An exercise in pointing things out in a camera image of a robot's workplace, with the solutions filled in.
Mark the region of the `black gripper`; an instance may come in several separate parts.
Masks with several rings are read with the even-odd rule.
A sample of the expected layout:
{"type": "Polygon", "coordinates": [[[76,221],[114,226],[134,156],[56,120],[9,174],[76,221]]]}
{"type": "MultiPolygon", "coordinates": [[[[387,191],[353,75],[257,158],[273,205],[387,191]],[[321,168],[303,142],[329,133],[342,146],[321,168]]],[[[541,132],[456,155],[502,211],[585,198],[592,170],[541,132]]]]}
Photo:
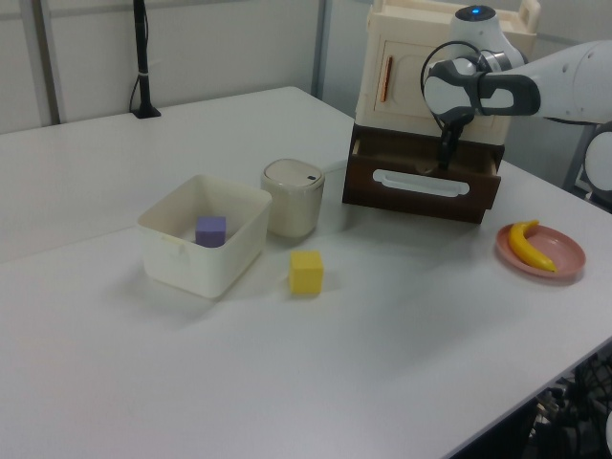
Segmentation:
{"type": "Polygon", "coordinates": [[[474,115],[460,114],[458,117],[448,120],[436,115],[435,119],[442,131],[441,142],[437,151],[438,168],[447,170],[464,127],[473,121],[474,115]]]}

